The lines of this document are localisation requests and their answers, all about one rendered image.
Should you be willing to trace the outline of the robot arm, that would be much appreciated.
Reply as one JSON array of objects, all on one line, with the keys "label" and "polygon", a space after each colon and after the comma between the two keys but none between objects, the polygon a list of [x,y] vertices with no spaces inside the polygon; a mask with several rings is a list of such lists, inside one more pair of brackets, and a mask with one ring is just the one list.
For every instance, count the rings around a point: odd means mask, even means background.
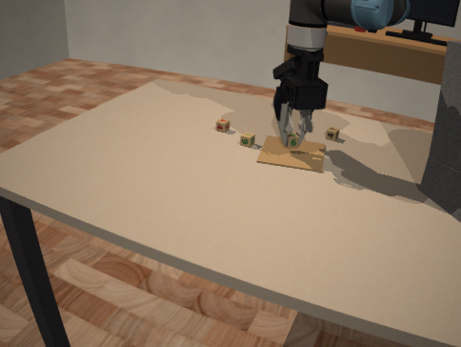
[{"label": "robot arm", "polygon": [[[410,8],[409,0],[291,0],[287,43],[295,49],[319,51],[325,47],[328,21],[382,30],[402,23]],[[292,57],[273,69],[273,78],[280,79],[294,68]]]}]

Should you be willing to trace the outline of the tan mat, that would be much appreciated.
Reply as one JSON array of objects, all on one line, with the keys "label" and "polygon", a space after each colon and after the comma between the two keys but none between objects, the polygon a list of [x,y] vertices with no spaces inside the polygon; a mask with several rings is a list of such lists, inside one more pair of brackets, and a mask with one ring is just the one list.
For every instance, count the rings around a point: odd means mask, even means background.
[{"label": "tan mat", "polygon": [[257,163],[322,173],[324,152],[323,143],[302,141],[297,148],[288,148],[281,137],[268,135]]}]

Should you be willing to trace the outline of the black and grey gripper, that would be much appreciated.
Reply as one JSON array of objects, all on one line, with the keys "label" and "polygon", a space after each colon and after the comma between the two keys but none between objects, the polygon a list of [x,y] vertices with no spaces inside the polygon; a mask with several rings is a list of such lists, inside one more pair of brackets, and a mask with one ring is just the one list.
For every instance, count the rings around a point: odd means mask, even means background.
[{"label": "black and grey gripper", "polygon": [[[300,111],[299,129],[297,131],[299,136],[298,146],[300,146],[306,132],[312,133],[313,131],[311,122],[313,111],[323,110],[326,107],[329,85],[318,77],[320,61],[324,61],[323,48],[319,51],[306,51],[295,49],[288,45],[287,52],[295,55],[295,68],[289,73],[284,73],[284,76],[280,78],[282,82],[280,87],[276,87],[276,93],[273,98],[275,116],[285,147],[287,147],[288,143],[287,133],[292,133],[293,131],[292,110]],[[314,57],[310,53],[316,56]]]}]

